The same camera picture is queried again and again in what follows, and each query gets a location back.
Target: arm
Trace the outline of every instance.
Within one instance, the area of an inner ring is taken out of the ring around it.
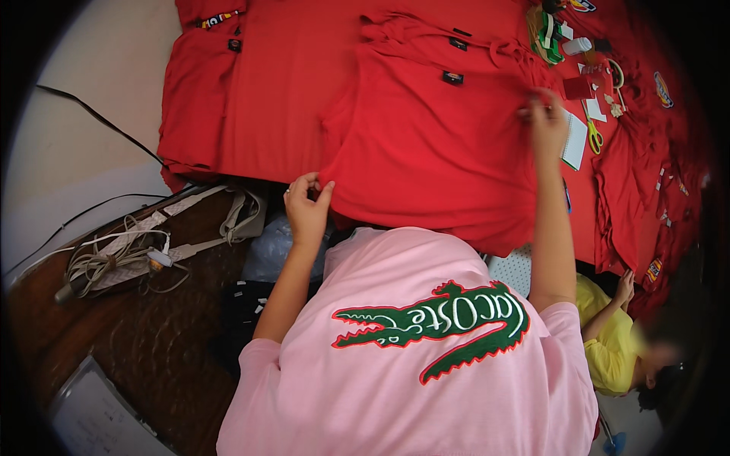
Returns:
[[[532,147],[537,174],[537,208],[532,244],[530,302],[541,312],[562,302],[575,302],[575,254],[560,174],[560,154],[567,123],[562,103],[549,90],[552,109],[531,102]]]
[[[623,308],[624,305],[628,306],[629,301],[634,296],[634,272],[627,269],[623,273],[621,279],[618,282],[618,289],[616,290],[616,296],[613,297],[611,302],[608,303],[603,309],[593,316],[581,329],[580,335],[583,337],[583,341],[590,341],[598,336],[604,325],[611,318],[613,312],[616,312],[619,307]]]
[[[293,244],[253,331],[254,339],[281,343],[307,302],[310,273],[327,225],[327,210],[334,188],[334,182],[330,182],[321,189],[316,202],[309,200],[307,191],[310,188],[320,190],[317,177],[317,173],[305,174],[284,193]]]

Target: scissors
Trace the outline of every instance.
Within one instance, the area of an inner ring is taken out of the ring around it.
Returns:
[[[599,155],[601,153],[601,146],[603,145],[603,135],[596,130],[596,125],[593,124],[591,116],[588,115],[588,109],[585,107],[583,100],[580,100],[580,106],[583,107],[585,118],[588,121],[588,142],[591,144],[593,153]]]

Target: white bottle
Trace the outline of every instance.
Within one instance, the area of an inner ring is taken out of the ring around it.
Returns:
[[[593,47],[590,39],[588,38],[576,38],[571,39],[563,45],[563,53],[565,55],[576,55],[584,53]]]

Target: spiral notebook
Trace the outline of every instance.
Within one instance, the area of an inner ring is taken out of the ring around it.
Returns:
[[[565,120],[568,121],[568,140],[565,141],[565,149],[561,158],[566,165],[575,171],[580,169],[580,162],[583,161],[583,149],[585,149],[585,138],[588,135],[588,126],[583,123],[575,114],[563,109]]]

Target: pink t-shirt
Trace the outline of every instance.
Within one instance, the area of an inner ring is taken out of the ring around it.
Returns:
[[[241,352],[219,455],[588,454],[575,305],[537,314],[466,243],[420,228],[358,233],[327,259],[283,343]]]

